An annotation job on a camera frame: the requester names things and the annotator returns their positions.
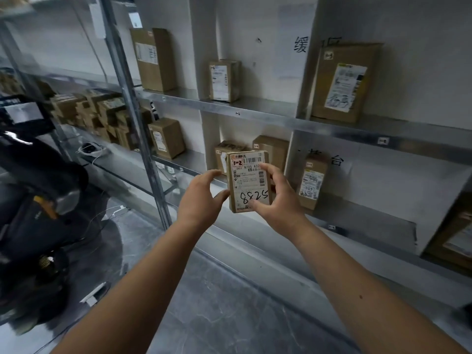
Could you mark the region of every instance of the hand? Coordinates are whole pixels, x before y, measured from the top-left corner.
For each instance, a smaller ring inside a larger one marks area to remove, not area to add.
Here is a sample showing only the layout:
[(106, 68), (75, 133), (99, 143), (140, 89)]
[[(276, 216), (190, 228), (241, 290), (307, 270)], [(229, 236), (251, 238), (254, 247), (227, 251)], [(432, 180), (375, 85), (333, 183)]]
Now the hand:
[(280, 169), (266, 163), (261, 163), (260, 167), (272, 175), (277, 196), (272, 205), (250, 200), (249, 206), (261, 215), (276, 232), (293, 242), (298, 234), (313, 225), (306, 218), (295, 191)]
[(208, 170), (190, 182), (178, 207), (178, 222), (202, 233), (215, 223), (223, 202), (229, 196), (229, 190), (222, 190), (215, 197), (211, 196), (209, 185), (218, 175), (221, 175), (221, 170)]

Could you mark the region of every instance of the left hand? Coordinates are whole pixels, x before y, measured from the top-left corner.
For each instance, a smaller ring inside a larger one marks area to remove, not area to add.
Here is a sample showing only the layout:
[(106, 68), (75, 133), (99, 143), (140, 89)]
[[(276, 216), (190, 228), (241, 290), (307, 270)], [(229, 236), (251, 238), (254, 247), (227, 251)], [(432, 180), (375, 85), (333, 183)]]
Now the left hand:
[(197, 228), (202, 233), (215, 223), (223, 202), (229, 196), (229, 190), (211, 196), (209, 185), (218, 175), (221, 175), (221, 170), (208, 170), (190, 182), (180, 201), (177, 222)]

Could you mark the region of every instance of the barcode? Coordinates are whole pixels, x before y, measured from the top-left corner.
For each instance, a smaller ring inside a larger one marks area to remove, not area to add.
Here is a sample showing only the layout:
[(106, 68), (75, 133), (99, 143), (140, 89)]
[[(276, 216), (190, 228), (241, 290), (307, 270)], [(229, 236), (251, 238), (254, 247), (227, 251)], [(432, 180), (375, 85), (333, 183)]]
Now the barcode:
[(260, 163), (262, 162), (262, 157), (254, 157), (254, 158), (243, 158), (245, 164), (249, 163)]
[(260, 171), (259, 172), (259, 184), (261, 186), (264, 186), (265, 185), (265, 179), (264, 179), (264, 172), (263, 171)]

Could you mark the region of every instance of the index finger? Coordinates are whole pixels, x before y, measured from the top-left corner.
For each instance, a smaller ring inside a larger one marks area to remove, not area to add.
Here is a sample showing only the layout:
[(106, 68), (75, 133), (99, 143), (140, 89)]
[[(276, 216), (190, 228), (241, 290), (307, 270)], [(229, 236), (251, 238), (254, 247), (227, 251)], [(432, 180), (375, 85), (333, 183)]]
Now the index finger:
[(221, 174), (222, 174), (221, 170), (217, 170), (217, 169), (208, 170), (200, 175), (200, 181), (204, 184), (209, 185), (215, 177)]
[(262, 170), (265, 170), (272, 175), (276, 191), (278, 190), (280, 192), (280, 190), (285, 190), (286, 188), (290, 187), (287, 178), (278, 167), (268, 163), (260, 163), (259, 166)]

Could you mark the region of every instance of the finger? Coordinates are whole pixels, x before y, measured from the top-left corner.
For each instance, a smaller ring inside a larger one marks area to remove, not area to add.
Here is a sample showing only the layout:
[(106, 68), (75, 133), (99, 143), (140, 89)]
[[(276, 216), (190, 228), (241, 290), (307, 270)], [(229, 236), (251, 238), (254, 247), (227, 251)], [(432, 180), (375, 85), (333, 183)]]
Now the finger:
[(262, 170), (265, 170), (272, 175), (272, 179), (274, 180), (277, 192), (289, 189), (290, 185), (288, 184), (287, 179), (278, 167), (267, 163), (260, 163), (259, 165)]
[(228, 198), (230, 194), (230, 191), (229, 190), (222, 190), (220, 191), (215, 197), (215, 201), (217, 202), (218, 206), (221, 206), (223, 205), (223, 202), (226, 201), (226, 199)]
[(205, 185), (209, 185), (215, 177), (221, 174), (222, 174), (221, 170), (217, 170), (217, 169), (208, 170), (207, 172), (204, 172), (203, 174), (199, 175), (198, 181)]
[(270, 208), (270, 205), (263, 204), (258, 200), (249, 200), (249, 207), (264, 217)]

